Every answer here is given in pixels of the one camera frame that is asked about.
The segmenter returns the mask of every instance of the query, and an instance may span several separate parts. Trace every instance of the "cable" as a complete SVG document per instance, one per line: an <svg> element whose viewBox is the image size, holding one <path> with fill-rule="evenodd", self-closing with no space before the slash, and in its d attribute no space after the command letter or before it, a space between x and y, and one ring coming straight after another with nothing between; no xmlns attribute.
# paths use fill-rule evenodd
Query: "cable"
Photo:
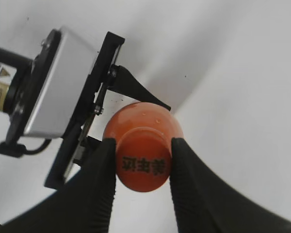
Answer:
<svg viewBox="0 0 291 233"><path fill-rule="evenodd" d="M22 155L34 155L45 150L50 144L51 139L45 139L43 144L36 150L27 150L23 144L7 145L5 142L0 143L0 154L19 158Z"/></svg>
<svg viewBox="0 0 291 233"><path fill-rule="evenodd" d="M24 154L33 155L33 154L41 153L42 151L44 151L49 146L51 141L52 141L51 139L45 139L43 144L38 149L35 149L35 150L27 150L26 149Z"/></svg>

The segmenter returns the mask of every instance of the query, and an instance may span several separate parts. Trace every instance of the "orange cap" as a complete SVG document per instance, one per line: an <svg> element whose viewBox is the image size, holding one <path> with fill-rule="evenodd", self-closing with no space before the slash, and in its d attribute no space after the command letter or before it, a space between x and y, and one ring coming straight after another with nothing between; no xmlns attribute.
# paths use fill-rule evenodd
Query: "orange cap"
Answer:
<svg viewBox="0 0 291 233"><path fill-rule="evenodd" d="M122 183L132 190L149 192L168 179L171 139L183 137L183 133L168 110L141 102L118 111L103 137L116 139L116 172Z"/></svg>

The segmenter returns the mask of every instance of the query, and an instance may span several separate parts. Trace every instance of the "white wall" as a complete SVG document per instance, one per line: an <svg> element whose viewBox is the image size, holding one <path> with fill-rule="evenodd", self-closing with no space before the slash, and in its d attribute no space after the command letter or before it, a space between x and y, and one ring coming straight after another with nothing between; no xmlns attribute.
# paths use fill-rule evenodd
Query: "white wall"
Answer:
<svg viewBox="0 0 291 233"><path fill-rule="evenodd" d="M33 58L63 24L97 49L107 31L125 37L118 63L173 107L206 164L291 220L291 0L0 0L7 49ZM91 135L131 102L121 99L107 95ZM0 114L0 141L7 128ZM59 144L20 160L0 155L1 223L52 193L43 182ZM135 231L177 232L168 183L140 194L118 182L110 232Z"/></svg>

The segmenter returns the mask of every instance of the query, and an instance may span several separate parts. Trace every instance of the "screw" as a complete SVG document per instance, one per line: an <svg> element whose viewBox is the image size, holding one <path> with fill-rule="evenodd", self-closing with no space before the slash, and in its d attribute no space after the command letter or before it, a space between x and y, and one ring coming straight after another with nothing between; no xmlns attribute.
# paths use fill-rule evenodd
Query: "screw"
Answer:
<svg viewBox="0 0 291 233"><path fill-rule="evenodd" d="M41 46L44 47L44 45L46 44L46 42L47 42L46 39L43 39L43 40L41 41Z"/></svg>
<svg viewBox="0 0 291 233"><path fill-rule="evenodd" d="M115 69L112 69L112 77L116 77L116 70Z"/></svg>
<svg viewBox="0 0 291 233"><path fill-rule="evenodd" d="M41 46L45 47L46 49L48 49L49 46L50 46L49 41L47 41L46 39L43 39L42 42L41 42Z"/></svg>
<svg viewBox="0 0 291 233"><path fill-rule="evenodd" d="M100 115L103 113L103 108L100 107L99 105L96 105L95 109L94 109L94 113L96 113L97 115Z"/></svg>
<svg viewBox="0 0 291 233"><path fill-rule="evenodd" d="M19 113L19 114L23 114L23 112L24 112L24 106L22 106L22 105L16 105L16 107L15 107L15 112L17 112L17 113Z"/></svg>

